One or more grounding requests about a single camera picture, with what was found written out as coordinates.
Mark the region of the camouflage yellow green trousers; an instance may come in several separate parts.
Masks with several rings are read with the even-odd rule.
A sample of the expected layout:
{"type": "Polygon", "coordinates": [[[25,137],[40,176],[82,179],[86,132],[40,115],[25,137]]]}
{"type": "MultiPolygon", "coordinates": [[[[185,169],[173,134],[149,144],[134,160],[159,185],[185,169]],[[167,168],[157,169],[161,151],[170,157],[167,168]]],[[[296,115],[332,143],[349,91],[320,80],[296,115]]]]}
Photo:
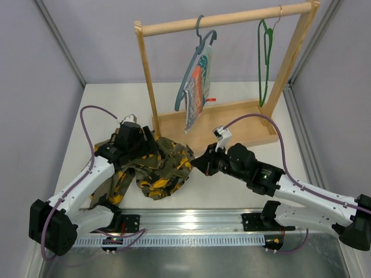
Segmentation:
{"type": "Polygon", "coordinates": [[[136,159],[106,179],[90,196],[90,208],[105,197],[118,206],[129,185],[135,182],[145,197],[160,200],[171,196],[188,180],[192,171],[194,152],[166,137],[156,136],[158,154],[136,159]]]}

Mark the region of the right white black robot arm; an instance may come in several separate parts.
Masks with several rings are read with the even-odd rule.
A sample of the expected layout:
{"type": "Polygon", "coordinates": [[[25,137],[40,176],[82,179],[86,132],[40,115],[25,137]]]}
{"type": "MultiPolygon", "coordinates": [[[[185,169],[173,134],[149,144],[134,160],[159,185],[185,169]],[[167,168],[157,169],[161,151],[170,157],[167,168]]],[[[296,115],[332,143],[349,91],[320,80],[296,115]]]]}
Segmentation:
{"type": "Polygon", "coordinates": [[[218,172],[243,181],[259,195],[274,197],[268,201],[261,220],[270,230],[303,227],[328,233],[345,245],[370,250],[370,197],[344,196],[301,182],[271,164],[260,162],[255,154],[237,143],[228,150],[216,144],[192,160],[192,166],[206,176],[218,172]]]}

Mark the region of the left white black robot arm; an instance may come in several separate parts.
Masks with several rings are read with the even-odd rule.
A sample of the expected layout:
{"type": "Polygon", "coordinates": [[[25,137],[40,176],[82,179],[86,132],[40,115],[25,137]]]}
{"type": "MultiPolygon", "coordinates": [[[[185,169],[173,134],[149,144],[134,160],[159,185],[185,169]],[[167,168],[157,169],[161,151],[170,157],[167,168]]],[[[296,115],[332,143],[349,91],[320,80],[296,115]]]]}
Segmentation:
{"type": "Polygon", "coordinates": [[[100,228],[116,230],[122,223],[121,209],[108,195],[85,212],[80,208],[103,182],[135,159],[155,154],[158,147],[150,128],[122,122],[110,140],[93,151],[85,169],[63,190],[47,201],[36,200],[30,207],[28,236],[43,250],[66,254],[77,238],[100,228]]]}

